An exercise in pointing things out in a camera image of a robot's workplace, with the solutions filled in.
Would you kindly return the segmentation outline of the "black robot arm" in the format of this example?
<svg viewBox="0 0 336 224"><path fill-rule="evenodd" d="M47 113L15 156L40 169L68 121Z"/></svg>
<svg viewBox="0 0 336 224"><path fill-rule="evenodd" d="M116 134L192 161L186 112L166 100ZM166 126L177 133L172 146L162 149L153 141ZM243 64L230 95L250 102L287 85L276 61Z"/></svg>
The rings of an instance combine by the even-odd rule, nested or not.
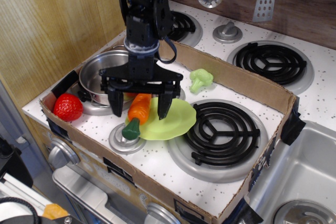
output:
<svg viewBox="0 0 336 224"><path fill-rule="evenodd" d="M160 41L177 52L168 38L174 26L169 0L119 0L127 35L128 62L99 70L101 88L113 113L120 116L124 93L151 93L159 97L158 116L166 118L172 100L180 95L183 76L158 65Z"/></svg>

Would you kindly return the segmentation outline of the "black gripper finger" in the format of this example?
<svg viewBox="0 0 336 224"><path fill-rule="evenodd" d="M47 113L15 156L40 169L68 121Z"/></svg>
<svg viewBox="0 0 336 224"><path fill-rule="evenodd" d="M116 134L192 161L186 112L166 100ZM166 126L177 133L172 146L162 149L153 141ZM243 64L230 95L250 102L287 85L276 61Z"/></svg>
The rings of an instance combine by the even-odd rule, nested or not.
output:
<svg viewBox="0 0 336 224"><path fill-rule="evenodd" d="M166 118L173 99L173 93L162 93L158 96L158 116L159 119Z"/></svg>
<svg viewBox="0 0 336 224"><path fill-rule="evenodd" d="M123 93L119 90L108 90L108 101L115 116L121 117L123 111Z"/></svg>

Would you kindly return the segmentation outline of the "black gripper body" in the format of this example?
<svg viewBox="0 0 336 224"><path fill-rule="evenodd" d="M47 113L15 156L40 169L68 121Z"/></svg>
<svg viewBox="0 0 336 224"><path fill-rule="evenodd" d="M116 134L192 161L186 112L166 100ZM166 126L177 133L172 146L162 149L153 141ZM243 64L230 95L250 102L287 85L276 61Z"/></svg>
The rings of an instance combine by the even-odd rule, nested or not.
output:
<svg viewBox="0 0 336 224"><path fill-rule="evenodd" d="M101 77L101 89L110 98L123 96L124 93L179 97L183 76L160 67L159 61L161 58L158 52L144 57L130 53L127 63L98 71Z"/></svg>

